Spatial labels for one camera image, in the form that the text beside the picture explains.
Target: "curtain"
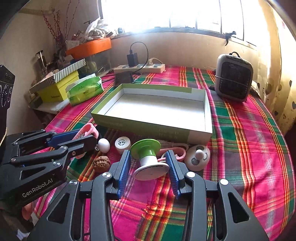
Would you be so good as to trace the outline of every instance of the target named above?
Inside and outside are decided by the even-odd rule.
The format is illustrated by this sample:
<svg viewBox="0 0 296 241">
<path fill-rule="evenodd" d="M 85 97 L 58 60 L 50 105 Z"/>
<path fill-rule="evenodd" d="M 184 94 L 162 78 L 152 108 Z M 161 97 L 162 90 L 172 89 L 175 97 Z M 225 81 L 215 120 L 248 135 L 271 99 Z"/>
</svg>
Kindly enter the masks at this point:
<svg viewBox="0 0 296 241">
<path fill-rule="evenodd" d="M 285 135 L 296 117 L 296 41 L 272 7 L 265 0 L 258 2 L 266 26 L 261 26 L 259 32 L 257 86 L 263 102 Z"/>
</svg>

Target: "plaid bedspread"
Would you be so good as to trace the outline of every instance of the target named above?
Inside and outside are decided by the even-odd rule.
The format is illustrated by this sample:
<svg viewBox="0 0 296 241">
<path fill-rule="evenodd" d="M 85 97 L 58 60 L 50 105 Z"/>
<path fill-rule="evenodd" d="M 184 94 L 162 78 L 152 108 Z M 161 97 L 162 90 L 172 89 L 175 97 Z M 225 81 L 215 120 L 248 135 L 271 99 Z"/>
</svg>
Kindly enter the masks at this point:
<svg viewBox="0 0 296 241">
<path fill-rule="evenodd" d="M 208 147 L 211 157 L 200 174 L 204 179 L 226 178 L 240 193 L 259 219 L 270 240 L 285 228 L 295 208 L 295 178 L 289 150 L 270 112 L 257 97 L 249 95 L 244 103 L 221 99 L 209 90 L 215 77 L 212 71 L 166 66 L 162 74 L 143 74 L 136 82 L 205 89 L 211 107 L 213 134 Z M 113 80 L 103 83 L 104 93 L 78 106 L 67 106 L 46 128 L 63 132 L 94 123 L 91 111 L 114 90 Z M 101 134 L 111 142 L 107 154 L 111 162 L 120 160 L 114 141 L 127 135 L 132 142 L 139 137 L 102 128 Z M 96 177 L 92 161 L 97 153 L 74 160 L 68 169 L 69 179 L 80 182 Z M 130 174 L 138 167 L 132 161 Z M 39 198 L 35 213 L 40 217 L 62 187 Z M 115 236 L 131 240 L 181 240 L 186 201 L 176 200 L 168 175 L 152 181 L 131 178 L 123 198 L 111 201 Z M 212 239 L 212 205 L 208 203 L 208 240 Z"/>
</svg>

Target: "charging cable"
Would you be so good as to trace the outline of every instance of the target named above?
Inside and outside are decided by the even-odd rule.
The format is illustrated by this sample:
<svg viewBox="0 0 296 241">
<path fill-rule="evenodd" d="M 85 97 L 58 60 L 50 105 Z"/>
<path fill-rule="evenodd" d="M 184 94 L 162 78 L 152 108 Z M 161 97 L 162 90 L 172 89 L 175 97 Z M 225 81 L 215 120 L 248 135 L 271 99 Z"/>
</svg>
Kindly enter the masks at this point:
<svg viewBox="0 0 296 241">
<path fill-rule="evenodd" d="M 158 62 L 160 62 L 160 63 L 163 64 L 163 62 L 161 62 L 161 61 L 160 61 L 159 59 L 157 59 L 157 58 L 150 58 L 150 59 L 148 59 L 148 63 L 147 63 L 148 66 L 152 66 L 152 65 L 153 65 L 153 62 L 152 62 L 153 59 L 156 59 Z"/>
<path fill-rule="evenodd" d="M 132 47 L 135 43 L 142 43 L 142 44 L 144 44 L 144 43 L 141 42 L 141 41 L 137 41 L 137 42 L 132 43 L 132 44 L 131 44 L 131 47 Z M 138 72 L 138 71 L 141 70 L 142 68 L 144 68 L 144 66 L 145 66 L 145 65 L 147 64 L 147 62 L 148 62 L 148 58 L 149 58 L 148 48 L 147 48 L 146 44 L 144 44 L 144 45 L 145 45 L 146 50 L 147 50 L 147 60 L 146 60 L 146 63 L 145 63 L 140 69 L 137 69 L 136 71 L 134 71 L 133 74 L 136 73 L 136 72 Z"/>
</svg>

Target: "smartphone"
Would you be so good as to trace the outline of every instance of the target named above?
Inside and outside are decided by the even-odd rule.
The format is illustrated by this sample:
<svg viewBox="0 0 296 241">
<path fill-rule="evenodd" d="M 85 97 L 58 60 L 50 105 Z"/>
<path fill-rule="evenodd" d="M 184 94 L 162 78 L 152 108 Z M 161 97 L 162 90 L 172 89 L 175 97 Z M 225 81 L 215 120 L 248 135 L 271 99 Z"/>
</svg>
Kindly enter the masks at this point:
<svg viewBox="0 0 296 241">
<path fill-rule="evenodd" d="M 121 84 L 132 84 L 134 82 L 131 72 L 123 72 L 115 75 L 114 87 L 118 87 Z"/>
</svg>

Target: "metal screw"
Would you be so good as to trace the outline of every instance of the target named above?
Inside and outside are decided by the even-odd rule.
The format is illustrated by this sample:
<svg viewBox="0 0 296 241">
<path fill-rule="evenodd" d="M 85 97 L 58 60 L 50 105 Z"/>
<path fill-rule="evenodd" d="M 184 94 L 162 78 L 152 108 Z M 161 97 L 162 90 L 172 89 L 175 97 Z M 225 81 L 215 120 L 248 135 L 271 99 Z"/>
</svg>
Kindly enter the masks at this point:
<svg viewBox="0 0 296 241">
<path fill-rule="evenodd" d="M 226 179 L 221 179 L 221 180 L 220 180 L 220 183 L 221 183 L 222 185 L 227 185 L 227 184 L 228 184 L 228 181 L 227 181 Z"/>
<path fill-rule="evenodd" d="M 61 163 L 60 163 L 60 162 L 56 162 L 56 161 L 54 161 L 52 164 L 53 164 L 55 167 L 57 167 L 57 166 L 59 166 Z"/>
<path fill-rule="evenodd" d="M 77 185 L 77 183 L 78 183 L 77 180 L 71 180 L 71 181 L 69 182 L 69 184 L 70 184 L 71 186 L 75 186 L 75 185 Z"/>
<path fill-rule="evenodd" d="M 188 177 L 195 177 L 195 173 L 194 172 L 187 172 L 186 175 Z"/>
<path fill-rule="evenodd" d="M 104 178 L 108 178 L 108 177 L 111 177 L 111 173 L 110 173 L 110 172 L 104 172 L 104 173 L 102 174 L 102 176 L 103 176 Z"/>
</svg>

